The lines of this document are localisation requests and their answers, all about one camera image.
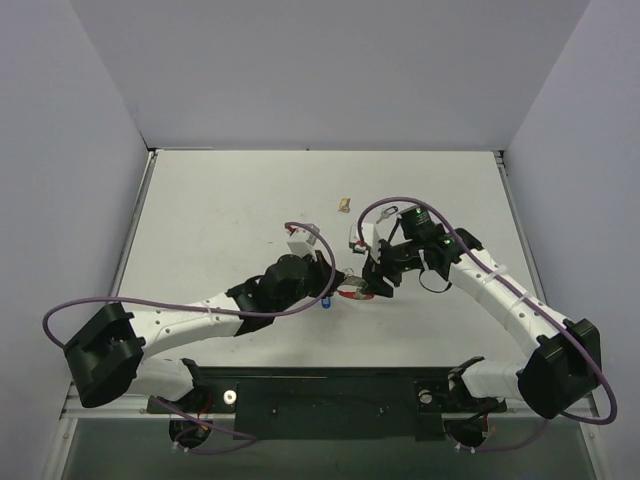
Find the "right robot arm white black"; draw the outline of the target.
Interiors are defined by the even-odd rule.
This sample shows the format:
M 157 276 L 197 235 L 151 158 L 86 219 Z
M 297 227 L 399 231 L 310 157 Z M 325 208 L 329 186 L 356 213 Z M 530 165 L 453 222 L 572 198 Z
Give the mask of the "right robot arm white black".
M 545 419 L 601 385 L 600 335 L 587 319 L 573 322 L 517 283 L 482 243 L 422 205 L 398 214 L 404 240 L 382 238 L 374 223 L 358 219 L 349 246 L 363 253 L 366 290 L 390 298 L 405 273 L 437 273 L 448 286 L 465 292 L 515 340 L 523 362 L 474 357 L 448 373 L 449 402 L 468 409 L 485 399 L 515 399 Z

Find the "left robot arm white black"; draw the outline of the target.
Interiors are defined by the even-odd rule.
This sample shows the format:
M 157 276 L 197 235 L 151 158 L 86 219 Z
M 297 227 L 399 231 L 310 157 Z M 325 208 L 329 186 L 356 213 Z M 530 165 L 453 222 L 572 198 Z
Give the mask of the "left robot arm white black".
M 63 347 L 80 402 L 96 408 L 125 394 L 158 396 L 195 411 L 206 397 L 197 365 L 169 359 L 166 351 L 265 328 L 301 300 L 332 295 L 344 279 L 319 251 L 286 254 L 263 274 L 185 311 L 128 311 L 109 303 Z

